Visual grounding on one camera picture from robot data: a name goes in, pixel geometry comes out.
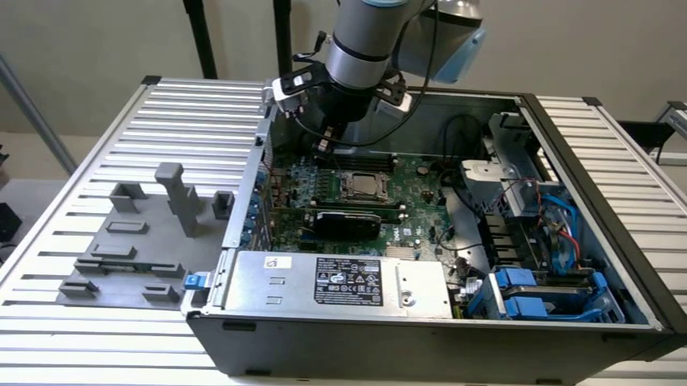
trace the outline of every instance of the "blue cable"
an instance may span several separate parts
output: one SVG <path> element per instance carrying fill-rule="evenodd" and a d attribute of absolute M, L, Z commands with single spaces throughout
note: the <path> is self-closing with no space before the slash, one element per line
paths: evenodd
<path fill-rule="evenodd" d="M 578 209 L 576 207 L 570 206 L 560 197 L 556 197 L 553 195 L 542 195 L 542 199 L 545 199 L 546 201 L 552 201 L 560 207 L 562 207 L 564 209 L 566 209 L 570 212 L 570 219 L 572 219 L 570 231 L 573 233 L 572 236 L 577 240 L 580 240 L 580 237 L 578 237 Z M 568 269 L 573 268 L 573 264 L 576 262 L 576 249 L 573 249 L 572 255 L 573 255 L 573 259 L 569 259 L 569 261 L 566 261 Z"/>

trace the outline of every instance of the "power supply label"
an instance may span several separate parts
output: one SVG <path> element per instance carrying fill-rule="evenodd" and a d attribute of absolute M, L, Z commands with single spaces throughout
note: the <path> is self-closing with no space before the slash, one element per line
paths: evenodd
<path fill-rule="evenodd" d="M 318 257 L 315 301 L 341 306 L 384 306 L 381 261 Z"/>

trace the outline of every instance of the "floor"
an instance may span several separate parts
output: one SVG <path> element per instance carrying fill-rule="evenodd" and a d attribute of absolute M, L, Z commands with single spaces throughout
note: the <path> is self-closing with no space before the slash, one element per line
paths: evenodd
<path fill-rule="evenodd" d="M 43 215 L 65 186 L 65 179 L 13 179 L 0 189 L 0 203 L 9 203 L 22 225 L 9 244 L 18 245 Z M 0 261 L 7 261 L 14 248 L 0 248 Z"/>
<path fill-rule="evenodd" d="M 75 161 L 82 162 L 99 137 L 63 135 L 62 139 Z M 10 154 L 3 169 L 11 179 L 67 179 L 67 172 L 38 134 L 0 132 L 0 145 L 0 151 Z"/>

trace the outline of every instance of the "capacitor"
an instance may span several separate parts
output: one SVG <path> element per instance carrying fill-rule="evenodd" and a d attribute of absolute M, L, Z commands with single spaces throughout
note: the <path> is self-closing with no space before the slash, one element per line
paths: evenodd
<path fill-rule="evenodd" d="M 429 191 L 429 190 L 422 191 L 421 197 L 426 201 L 426 203 L 430 203 L 432 199 L 434 199 L 434 191 Z"/>
<path fill-rule="evenodd" d="M 245 221 L 245 230 L 250 231 L 253 228 L 257 227 L 257 222 L 251 219 L 246 219 Z"/>
<path fill-rule="evenodd" d="M 246 211 L 246 215 L 249 217 L 253 217 L 253 216 L 258 215 L 258 205 L 250 205 L 249 206 L 249 211 Z"/>
<path fill-rule="evenodd" d="M 241 234 L 241 244 L 247 245 L 250 243 L 250 233 L 242 232 Z"/>
<path fill-rule="evenodd" d="M 426 175 L 430 174 L 430 168 L 428 166 L 418 166 L 418 169 L 416 169 L 416 173 L 425 177 Z"/>
<path fill-rule="evenodd" d="M 258 205 L 259 202 L 261 202 L 261 196 L 258 195 L 258 193 L 254 193 L 253 195 L 250 195 L 250 204 Z"/>

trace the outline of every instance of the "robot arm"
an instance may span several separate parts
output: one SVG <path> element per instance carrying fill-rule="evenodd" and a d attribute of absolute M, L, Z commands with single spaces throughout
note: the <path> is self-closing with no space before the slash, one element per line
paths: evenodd
<path fill-rule="evenodd" d="M 408 122 L 430 79 L 458 81 L 485 37 L 478 2 L 342 1 L 327 62 L 313 61 L 273 82 L 279 108 L 321 138 L 321 151 L 330 151 L 333 144 L 380 142 Z M 401 71 L 426 77 L 413 107 Z M 402 121 L 376 141 L 341 141 L 349 123 L 367 115 L 374 101 L 405 115 Z M 306 124 L 305 116 L 319 125 Z"/>

